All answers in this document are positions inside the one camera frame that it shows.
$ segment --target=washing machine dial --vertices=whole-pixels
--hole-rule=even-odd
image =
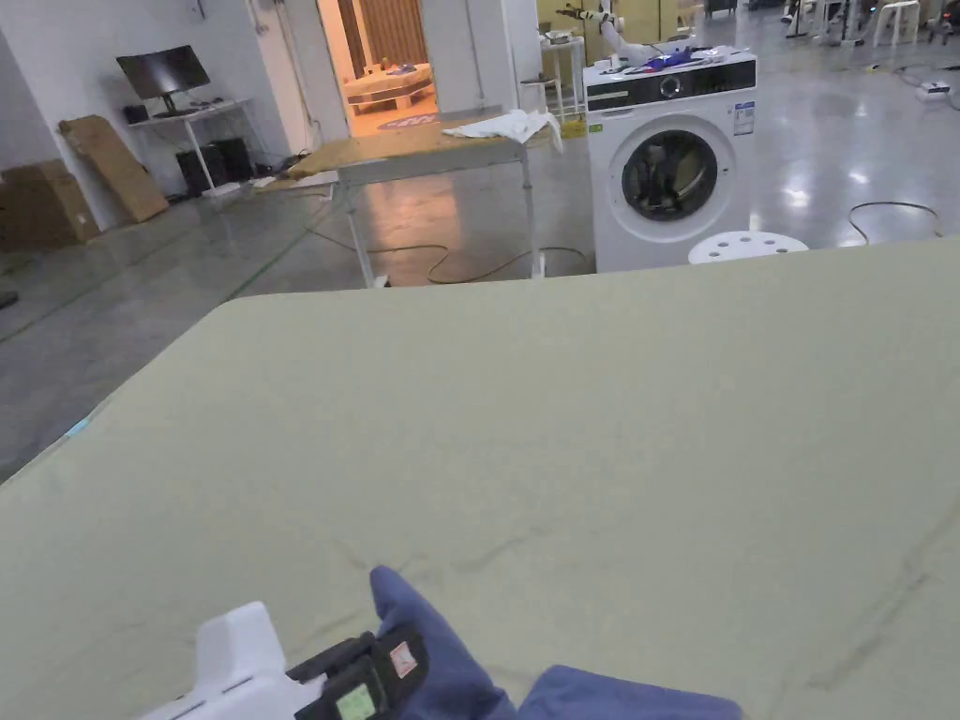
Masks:
[[[660,81],[660,95],[667,98],[675,98],[680,94],[682,87],[680,85],[680,78],[676,76],[670,76],[669,78],[663,78]]]

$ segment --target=round stool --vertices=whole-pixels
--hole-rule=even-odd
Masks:
[[[809,248],[792,237],[777,235],[775,232],[757,232],[756,230],[738,230],[721,232],[703,242],[697,243],[690,251],[691,265],[707,262],[740,260],[744,257],[762,255],[783,255],[788,252],[802,252]]]

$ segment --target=blue glove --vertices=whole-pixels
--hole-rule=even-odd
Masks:
[[[730,700],[593,675],[556,665],[520,706],[520,720],[741,720]]]
[[[516,720],[507,693],[494,687],[456,633],[406,580],[389,567],[370,574],[380,636],[413,623],[426,644],[430,670],[407,700],[402,720]]]

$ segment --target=computer monitor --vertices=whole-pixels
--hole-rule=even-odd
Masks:
[[[117,62],[137,95],[144,100],[163,98],[167,112],[158,117],[186,114],[187,111],[177,110],[171,95],[210,83],[204,66],[189,45],[149,55],[117,58]]]

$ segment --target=doorway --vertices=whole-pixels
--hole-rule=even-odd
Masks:
[[[420,0],[317,0],[354,137],[439,122]]]

